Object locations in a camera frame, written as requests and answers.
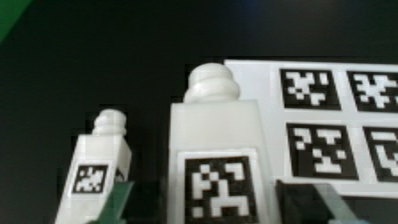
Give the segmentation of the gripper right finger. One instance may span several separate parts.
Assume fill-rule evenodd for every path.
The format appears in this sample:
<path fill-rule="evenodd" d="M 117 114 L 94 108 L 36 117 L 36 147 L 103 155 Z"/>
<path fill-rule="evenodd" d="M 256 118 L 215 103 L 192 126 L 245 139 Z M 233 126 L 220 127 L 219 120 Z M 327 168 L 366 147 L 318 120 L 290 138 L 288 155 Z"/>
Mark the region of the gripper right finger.
<path fill-rule="evenodd" d="M 276 190 L 283 224 L 359 224 L 331 184 L 277 181 Z"/>

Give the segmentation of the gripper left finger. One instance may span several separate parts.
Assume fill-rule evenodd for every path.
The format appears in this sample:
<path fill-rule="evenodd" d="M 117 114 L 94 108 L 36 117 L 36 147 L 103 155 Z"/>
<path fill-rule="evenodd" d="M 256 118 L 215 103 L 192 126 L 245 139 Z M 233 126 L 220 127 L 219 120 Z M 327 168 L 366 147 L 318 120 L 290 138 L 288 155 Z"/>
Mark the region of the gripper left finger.
<path fill-rule="evenodd" d="M 132 182 L 117 182 L 114 184 L 100 215 L 96 219 L 91 220 L 85 224 L 126 224 L 123 212 L 126 208 L 132 188 Z"/>

